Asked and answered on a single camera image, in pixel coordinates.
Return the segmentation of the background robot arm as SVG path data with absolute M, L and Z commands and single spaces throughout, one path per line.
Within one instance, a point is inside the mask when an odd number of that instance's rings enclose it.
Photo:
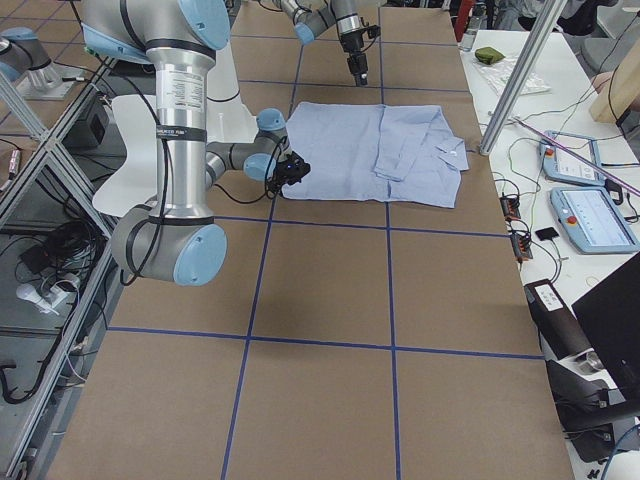
M 72 83 L 63 80 L 65 69 L 57 67 L 38 36 L 27 27 L 1 32 L 1 73 L 16 82 L 17 91 L 29 100 L 63 100 Z

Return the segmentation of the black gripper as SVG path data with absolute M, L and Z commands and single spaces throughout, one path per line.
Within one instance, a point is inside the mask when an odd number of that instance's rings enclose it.
M 309 174 L 311 165 L 299 154 L 292 152 L 277 162 L 271 177 L 267 180 L 266 189 L 269 193 L 280 194 L 284 185 L 300 183 Z
M 339 41 L 342 49 L 348 54 L 347 65 L 355 77 L 356 85 L 368 85 L 368 63 L 365 51 L 380 36 L 378 25 L 366 25 L 349 32 L 340 32 Z

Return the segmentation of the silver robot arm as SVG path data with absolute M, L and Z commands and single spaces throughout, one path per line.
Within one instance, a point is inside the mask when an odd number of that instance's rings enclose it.
M 335 28 L 342 51 L 355 85 L 368 85 L 369 67 L 366 51 L 381 35 L 379 25 L 367 22 L 358 13 L 357 1 L 323 1 L 313 7 L 304 1 L 263 1 L 258 4 L 274 13 L 284 13 L 292 22 L 294 31 L 303 45 L 318 39 L 323 33 Z
M 117 223 L 112 253 L 121 282 L 140 277 L 201 286 L 221 269 L 227 237 L 206 204 L 206 190 L 228 170 L 241 170 L 277 195 L 311 167 L 289 143 L 277 109 L 257 117 L 255 139 L 207 139 L 207 76 L 229 43 L 222 1 L 89 1 L 83 8 L 86 46 L 118 60 L 151 64 L 156 99 L 151 114 L 157 146 L 155 204 L 134 206 Z

